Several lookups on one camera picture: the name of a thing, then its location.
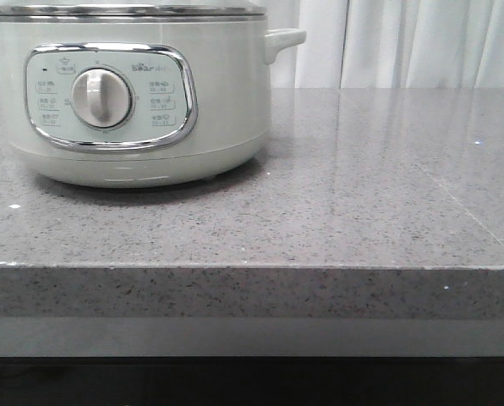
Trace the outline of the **glass pot lid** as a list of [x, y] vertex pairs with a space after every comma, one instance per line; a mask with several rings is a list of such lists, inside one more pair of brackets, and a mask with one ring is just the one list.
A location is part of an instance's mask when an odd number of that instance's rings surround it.
[[252, 1], [4, 1], [0, 22], [264, 19]]

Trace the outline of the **pale green electric cooking pot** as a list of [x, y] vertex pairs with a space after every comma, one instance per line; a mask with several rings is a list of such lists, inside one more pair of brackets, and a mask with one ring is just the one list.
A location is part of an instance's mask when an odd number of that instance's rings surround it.
[[0, 6], [5, 137], [64, 183], [209, 178], [264, 145], [270, 65], [305, 38], [257, 7]]

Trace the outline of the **white curtain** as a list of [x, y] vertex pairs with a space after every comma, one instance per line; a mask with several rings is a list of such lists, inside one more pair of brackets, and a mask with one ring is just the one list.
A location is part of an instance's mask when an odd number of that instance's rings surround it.
[[42, 46], [122, 45], [157, 73], [177, 56], [199, 93], [287, 88], [504, 88], [504, 1], [260, 1], [264, 19], [0, 22], [0, 82]]

